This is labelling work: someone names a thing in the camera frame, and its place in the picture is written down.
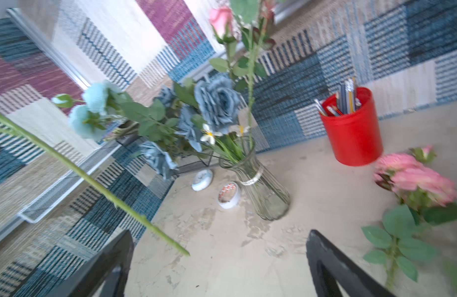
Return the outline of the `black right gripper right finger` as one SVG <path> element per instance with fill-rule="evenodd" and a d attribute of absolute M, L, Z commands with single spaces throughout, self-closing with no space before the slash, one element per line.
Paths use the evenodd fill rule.
<path fill-rule="evenodd" d="M 317 230 L 310 231 L 306 257 L 319 297 L 341 297 L 339 287 L 351 297 L 393 296 Z"/>

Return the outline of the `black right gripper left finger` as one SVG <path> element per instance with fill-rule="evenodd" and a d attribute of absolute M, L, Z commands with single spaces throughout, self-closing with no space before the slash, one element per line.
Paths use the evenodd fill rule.
<path fill-rule="evenodd" d="M 92 297 L 101 289 L 101 297 L 123 297 L 133 253 L 133 238 L 129 230 L 124 230 L 47 295 Z"/>

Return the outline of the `large peach pink rose stem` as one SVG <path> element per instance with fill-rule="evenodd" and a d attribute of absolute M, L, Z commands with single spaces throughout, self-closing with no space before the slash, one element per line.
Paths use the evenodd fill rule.
<path fill-rule="evenodd" d="M 23 127 L 19 126 L 17 123 L 10 120 L 8 117 L 4 116 L 0 112 L 0 124 L 4 125 L 5 128 L 0 128 L 0 133 L 8 134 L 10 136 L 23 137 L 26 140 L 30 141 L 37 147 L 43 149 L 47 154 L 54 157 L 56 160 L 65 165 L 68 169 L 76 173 L 80 178 L 86 181 L 89 185 L 95 188 L 100 194 L 103 194 L 107 200 L 114 204 L 118 209 L 123 210 L 125 213 L 130 215 L 133 219 L 144 225 L 148 230 L 153 232 L 155 235 L 159 236 L 161 239 L 166 241 L 170 246 L 174 247 L 178 252 L 184 256 L 190 256 L 190 253 L 182 247 L 174 239 L 170 238 L 167 234 L 161 231 L 157 226 L 150 223 L 146 216 L 137 213 L 124 201 L 117 198 L 110 190 L 105 188 L 101 183 L 93 179 L 89 174 L 83 171 L 82 168 L 78 167 L 70 159 L 65 157 L 63 154 L 59 153 L 56 149 L 49 146 L 46 142 L 42 141 L 40 138 L 27 131 Z"/>

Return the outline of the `pink carnation stem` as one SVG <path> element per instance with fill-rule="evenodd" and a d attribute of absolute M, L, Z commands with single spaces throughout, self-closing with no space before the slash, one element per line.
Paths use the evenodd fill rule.
<path fill-rule="evenodd" d="M 456 185 L 429 167 L 435 158 L 434 147 L 425 146 L 384 155 L 375 163 L 374 182 L 393 193 L 398 205 L 384 213 L 380 226 L 362 227 L 373 246 L 363 259 L 383 266 L 389 291 L 398 272 L 417 282 L 417 264 L 433 262 L 440 255 L 423 239 L 424 233 L 457 221 Z"/>

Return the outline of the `small pink rosebud stem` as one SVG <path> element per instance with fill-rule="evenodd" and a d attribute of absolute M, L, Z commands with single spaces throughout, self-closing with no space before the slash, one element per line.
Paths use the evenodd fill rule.
<path fill-rule="evenodd" d="M 233 82 L 233 89 L 239 94 L 241 90 L 248 91 L 248 124 L 252 123 L 255 103 L 254 78 L 267 75 L 258 62 L 258 56 L 275 45 L 275 40 L 270 37 L 274 6 L 273 1 L 231 1 L 229 6 L 213 8 L 209 12 L 213 35 L 217 43 L 225 47 L 227 55 L 226 58 L 213 58 L 209 62 L 218 71 L 215 77 L 227 75 Z M 245 151 L 254 148 L 250 131 L 243 137 L 243 147 Z"/>

